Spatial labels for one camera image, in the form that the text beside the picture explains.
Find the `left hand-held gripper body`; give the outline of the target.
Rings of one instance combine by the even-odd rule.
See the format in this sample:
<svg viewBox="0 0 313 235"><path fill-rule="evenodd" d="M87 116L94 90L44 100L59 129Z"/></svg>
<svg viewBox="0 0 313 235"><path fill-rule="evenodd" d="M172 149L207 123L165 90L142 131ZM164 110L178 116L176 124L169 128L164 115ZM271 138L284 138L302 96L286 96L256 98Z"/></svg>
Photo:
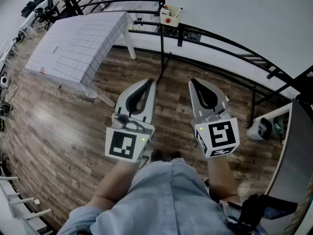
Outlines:
<svg viewBox="0 0 313 235"><path fill-rule="evenodd" d="M151 124L153 113L153 106L138 115L122 112L122 107L116 107L112 125L106 129L105 155L122 161L139 162L155 132Z"/></svg>

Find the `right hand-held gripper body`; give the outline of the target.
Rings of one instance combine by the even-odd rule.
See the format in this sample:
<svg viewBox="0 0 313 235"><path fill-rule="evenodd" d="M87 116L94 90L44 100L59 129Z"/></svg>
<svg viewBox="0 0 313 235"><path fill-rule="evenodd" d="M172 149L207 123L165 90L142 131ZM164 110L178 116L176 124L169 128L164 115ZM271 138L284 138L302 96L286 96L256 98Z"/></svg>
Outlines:
<svg viewBox="0 0 313 235"><path fill-rule="evenodd" d="M207 158L231 154L240 144L238 121L228 107L216 113L194 111L192 127Z"/></svg>

